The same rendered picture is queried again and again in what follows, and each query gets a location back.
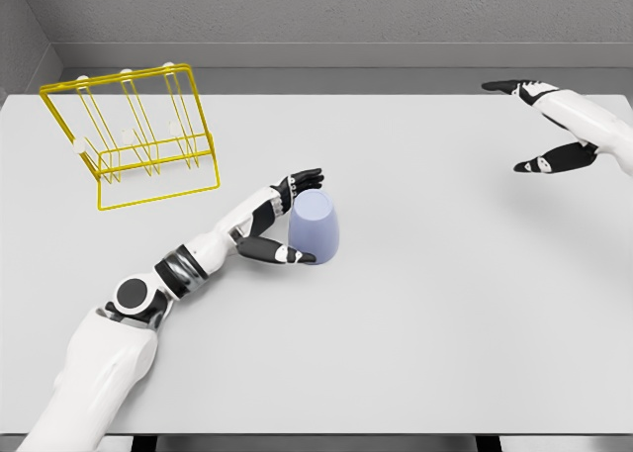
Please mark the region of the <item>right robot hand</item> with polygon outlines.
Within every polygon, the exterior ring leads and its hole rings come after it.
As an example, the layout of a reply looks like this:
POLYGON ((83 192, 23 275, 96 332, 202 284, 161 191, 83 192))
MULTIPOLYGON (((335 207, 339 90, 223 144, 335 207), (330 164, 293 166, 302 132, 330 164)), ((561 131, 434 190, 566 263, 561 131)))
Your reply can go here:
POLYGON ((515 172, 556 174, 588 167, 601 154, 612 156, 606 150, 611 139, 609 121, 616 115, 588 97, 531 79, 488 81, 481 87, 521 100, 575 138, 573 142, 516 163, 515 172))

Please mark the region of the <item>lilac plastic cup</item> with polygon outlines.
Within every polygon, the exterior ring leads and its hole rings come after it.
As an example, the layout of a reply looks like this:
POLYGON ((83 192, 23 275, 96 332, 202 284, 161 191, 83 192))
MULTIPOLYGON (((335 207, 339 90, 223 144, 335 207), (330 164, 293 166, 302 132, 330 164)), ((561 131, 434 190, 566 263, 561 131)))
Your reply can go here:
POLYGON ((321 189, 309 189, 294 201, 289 221, 291 247, 310 253, 314 264, 332 259, 339 246, 339 224, 330 196, 321 189))

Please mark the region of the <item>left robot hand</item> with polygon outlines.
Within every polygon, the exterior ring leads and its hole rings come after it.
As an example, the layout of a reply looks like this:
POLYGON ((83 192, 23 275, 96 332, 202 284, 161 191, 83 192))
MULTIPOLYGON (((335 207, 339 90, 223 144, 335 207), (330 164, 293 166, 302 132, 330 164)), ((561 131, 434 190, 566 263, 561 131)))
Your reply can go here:
POLYGON ((267 238, 263 233, 286 215, 300 194, 319 189, 324 180, 320 168, 306 169, 265 186, 241 202, 216 225, 227 239, 227 254, 271 264, 316 263, 309 252, 267 238))

